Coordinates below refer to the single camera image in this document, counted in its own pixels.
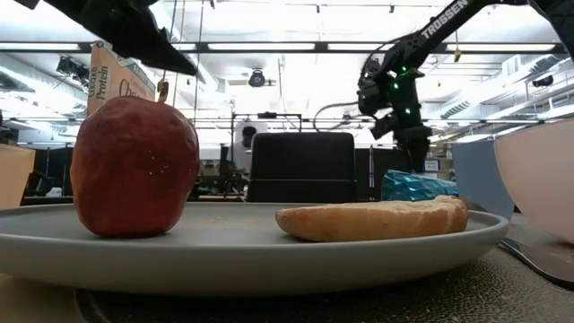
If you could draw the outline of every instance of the ceiling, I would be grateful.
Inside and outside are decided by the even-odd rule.
[[[214,8],[209,1],[162,0],[152,6],[157,23],[172,29],[180,41],[255,42],[255,41],[372,41],[384,42],[420,29],[432,15],[439,13],[448,0],[219,0]],[[94,41],[96,38],[48,4],[40,3],[30,11],[13,0],[0,0],[1,41]],[[558,37],[550,24],[527,6],[494,5],[482,10],[446,41],[555,43]],[[11,53],[44,74],[61,79],[56,72],[59,53]],[[322,106],[338,101],[355,101],[357,77],[366,54],[201,54],[195,55],[205,71],[224,80],[225,91],[196,89],[195,80],[178,77],[176,102],[187,116],[195,118],[228,117],[231,109],[241,113],[267,110],[302,113],[313,117]],[[514,55],[465,54],[455,63],[452,55],[430,55],[418,80],[422,114],[439,118],[447,104],[463,100],[463,95],[480,94],[480,86],[496,79],[504,71],[503,63]],[[72,55],[88,65],[87,54]],[[255,69],[274,86],[251,88],[247,79]],[[162,71],[146,69],[159,80]],[[174,83],[175,74],[168,73]],[[64,80],[70,86],[78,83]],[[503,84],[505,91],[480,100],[471,109],[451,118],[486,118],[521,101],[532,99],[525,82]],[[541,103],[539,111],[549,107]],[[339,118],[342,111],[331,110],[322,118]],[[465,127],[456,126],[465,132]]]

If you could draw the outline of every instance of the plate rim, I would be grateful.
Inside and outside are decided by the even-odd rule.
[[[267,205],[267,206],[304,206],[310,204],[296,204],[296,203],[240,203],[241,205]],[[186,205],[228,205],[228,204],[221,204],[216,202],[192,202],[186,203]],[[59,205],[28,205],[28,206],[21,206],[15,208],[8,208],[8,209],[0,209],[0,219],[9,217],[9,216],[18,216],[18,215],[25,215],[29,214],[26,211],[34,210],[38,211],[41,209],[57,209],[57,208],[65,208],[65,207],[72,207],[74,208],[73,204],[59,204]],[[261,250],[261,249],[270,249],[270,250],[307,250],[307,249],[339,249],[343,248],[368,248],[368,247],[392,247],[394,245],[410,245],[410,244],[419,244],[424,243],[425,241],[436,241],[436,240],[444,240],[444,239],[455,239],[460,237],[476,237],[482,235],[488,235],[488,233],[496,232],[500,230],[507,230],[509,227],[509,220],[503,216],[490,214],[487,212],[480,212],[469,210],[469,218],[472,216],[484,216],[487,218],[492,218],[498,221],[496,224],[488,226],[486,228],[481,228],[478,230],[472,231],[461,231],[455,233],[447,233],[447,234],[438,234],[432,236],[424,236],[424,237],[413,237],[413,238],[397,238],[397,239],[387,239],[387,240],[364,240],[364,241],[342,241],[342,242],[310,242],[310,243],[292,243],[292,244],[248,244],[248,245],[234,245],[234,244],[205,244],[205,245],[178,245],[178,244],[160,244],[160,243],[153,243],[144,241],[144,239],[131,239],[131,240],[121,240],[121,239],[108,239],[108,240],[72,240],[72,239],[65,239],[65,238],[47,238],[47,237],[33,237],[33,236],[23,236],[23,235],[15,235],[15,234],[7,234],[0,232],[0,242],[3,240],[11,240],[11,241],[26,241],[31,243],[47,243],[47,244],[54,244],[54,245],[73,245],[73,246],[81,246],[81,247],[88,247],[88,248],[128,248],[128,249],[177,249],[177,250],[193,250],[193,251],[217,251],[217,250]]]

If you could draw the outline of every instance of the gray plate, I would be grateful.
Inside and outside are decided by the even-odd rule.
[[[338,292],[463,265],[504,238],[504,218],[471,212],[465,232],[341,243],[297,240],[276,210],[296,205],[188,204],[168,234],[103,240],[72,205],[0,210],[0,272],[79,288],[195,296]]]

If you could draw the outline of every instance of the bread crust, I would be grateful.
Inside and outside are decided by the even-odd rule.
[[[452,196],[422,202],[375,202],[283,209],[279,227],[317,242],[413,238],[464,231],[465,203]]]

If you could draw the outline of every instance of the bread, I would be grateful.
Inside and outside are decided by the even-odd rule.
[[[464,231],[465,203],[452,196],[422,202],[373,202],[320,205],[277,212],[279,227],[317,242],[384,240]]]

